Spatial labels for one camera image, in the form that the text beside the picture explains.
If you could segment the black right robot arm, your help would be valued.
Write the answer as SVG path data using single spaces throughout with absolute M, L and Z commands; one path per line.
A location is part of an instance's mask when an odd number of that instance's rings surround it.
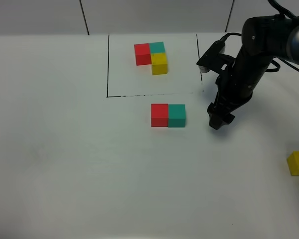
M 299 65 L 299 16 L 280 15 L 248 19 L 240 34 L 242 46 L 236 58 L 223 53 L 229 34 L 215 41 L 197 65 L 217 73 L 218 92 L 207 109 L 209 125 L 219 129 L 230 124 L 232 111 L 247 103 L 274 58 Z

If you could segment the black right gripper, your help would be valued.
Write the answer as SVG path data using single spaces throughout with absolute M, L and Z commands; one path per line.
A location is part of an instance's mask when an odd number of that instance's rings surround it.
M 215 105 L 210 103 L 207 108 L 210 127 L 219 130 L 234 120 L 235 116 L 232 114 L 221 117 L 217 112 L 232 112 L 246 104 L 270 63 L 270 55 L 237 55 L 228 70 L 228 77 L 220 82 Z

